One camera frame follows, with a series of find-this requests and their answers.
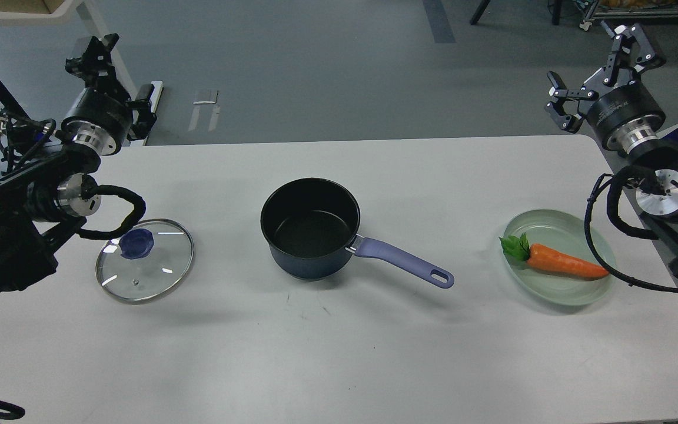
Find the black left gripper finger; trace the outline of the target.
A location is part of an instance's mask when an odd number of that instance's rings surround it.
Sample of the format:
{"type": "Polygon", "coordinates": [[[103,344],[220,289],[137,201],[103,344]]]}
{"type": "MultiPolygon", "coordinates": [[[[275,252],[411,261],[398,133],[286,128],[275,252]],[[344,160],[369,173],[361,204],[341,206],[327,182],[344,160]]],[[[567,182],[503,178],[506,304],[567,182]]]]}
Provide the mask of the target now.
{"type": "Polygon", "coordinates": [[[102,94],[119,95],[121,83],[111,59],[111,51],[119,39],[118,33],[102,38],[88,36],[78,39],[71,56],[65,59],[65,70],[83,80],[86,88],[102,94]]]}
{"type": "Polygon", "coordinates": [[[139,141],[147,138],[156,123],[158,116],[152,110],[151,102],[154,91],[153,84],[143,84],[140,86],[135,99],[126,101],[126,107],[131,112],[137,113],[137,118],[132,121],[128,130],[128,141],[139,141]]]}

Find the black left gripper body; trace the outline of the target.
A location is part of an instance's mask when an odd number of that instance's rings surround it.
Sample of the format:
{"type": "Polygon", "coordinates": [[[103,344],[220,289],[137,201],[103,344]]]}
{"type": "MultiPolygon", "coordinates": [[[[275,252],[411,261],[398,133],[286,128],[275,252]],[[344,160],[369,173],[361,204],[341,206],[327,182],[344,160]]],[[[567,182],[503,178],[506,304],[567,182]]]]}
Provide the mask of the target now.
{"type": "Polygon", "coordinates": [[[132,123],[132,112],[123,103],[92,88],[84,88],[60,124],[73,143],[92,148],[98,155],[119,153],[132,123]]]}

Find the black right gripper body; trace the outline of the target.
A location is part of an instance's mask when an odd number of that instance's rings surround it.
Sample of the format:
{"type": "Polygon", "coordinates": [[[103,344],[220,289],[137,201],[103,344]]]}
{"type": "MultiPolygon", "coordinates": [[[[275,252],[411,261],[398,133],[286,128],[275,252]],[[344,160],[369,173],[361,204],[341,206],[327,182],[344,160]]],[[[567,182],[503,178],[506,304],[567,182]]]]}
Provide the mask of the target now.
{"type": "Polygon", "coordinates": [[[610,152],[632,153],[653,142],[665,120],[662,108],[640,82],[601,95],[586,113],[601,148],[610,152]]]}

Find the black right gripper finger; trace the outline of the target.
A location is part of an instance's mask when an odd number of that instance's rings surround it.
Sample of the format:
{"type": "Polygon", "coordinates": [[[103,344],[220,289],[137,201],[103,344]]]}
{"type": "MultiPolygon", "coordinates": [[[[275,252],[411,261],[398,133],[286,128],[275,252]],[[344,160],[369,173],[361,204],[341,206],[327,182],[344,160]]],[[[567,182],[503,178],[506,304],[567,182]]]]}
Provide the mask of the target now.
{"type": "Polygon", "coordinates": [[[602,68],[604,86],[610,88],[618,84],[624,69],[629,69],[635,76],[667,64],[661,46],[648,35],[641,22],[614,28],[606,21],[601,21],[600,25],[611,38],[611,50],[602,68]]]}
{"type": "Polygon", "coordinates": [[[562,78],[554,71],[548,71],[546,75],[551,88],[544,110],[560,131],[575,134],[586,119],[586,112],[581,112],[580,107],[594,104],[599,100],[600,94],[585,86],[576,90],[568,89],[562,78]]]}

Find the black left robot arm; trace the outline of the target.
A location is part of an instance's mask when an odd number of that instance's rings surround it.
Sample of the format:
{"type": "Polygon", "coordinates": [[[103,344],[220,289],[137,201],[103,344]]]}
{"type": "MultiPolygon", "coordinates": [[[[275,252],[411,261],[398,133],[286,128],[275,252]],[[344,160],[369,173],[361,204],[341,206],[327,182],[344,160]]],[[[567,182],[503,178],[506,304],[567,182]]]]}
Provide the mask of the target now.
{"type": "Polygon", "coordinates": [[[0,80],[0,293],[21,292],[57,270],[55,254],[72,236],[118,239],[123,257],[150,253],[140,229],[146,203],[92,177],[102,156],[145,138],[156,123],[153,84],[132,98],[111,59],[119,36],[81,38],[65,70],[84,82],[67,116],[36,121],[0,80]]]}

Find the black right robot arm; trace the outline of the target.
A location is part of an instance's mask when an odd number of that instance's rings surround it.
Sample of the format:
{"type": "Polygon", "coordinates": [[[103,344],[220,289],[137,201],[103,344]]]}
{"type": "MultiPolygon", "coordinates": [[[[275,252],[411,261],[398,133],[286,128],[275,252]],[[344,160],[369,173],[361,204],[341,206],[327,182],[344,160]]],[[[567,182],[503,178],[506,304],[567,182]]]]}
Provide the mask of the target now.
{"type": "MultiPolygon", "coordinates": [[[[606,215],[611,225],[629,237],[659,240],[674,258],[668,268],[678,279],[678,127],[666,135],[657,132],[666,115],[643,85],[644,72],[657,69],[666,59],[641,24],[601,26],[611,38],[605,64],[580,88],[569,89],[556,72],[544,110],[560,131],[575,134],[587,123],[600,146],[616,152],[626,164],[614,174],[603,174],[587,199],[583,231],[587,246],[600,258],[591,235],[594,205],[606,193],[606,215]]],[[[627,276],[600,260],[600,265],[630,286],[654,292],[678,293],[627,276]]]]}

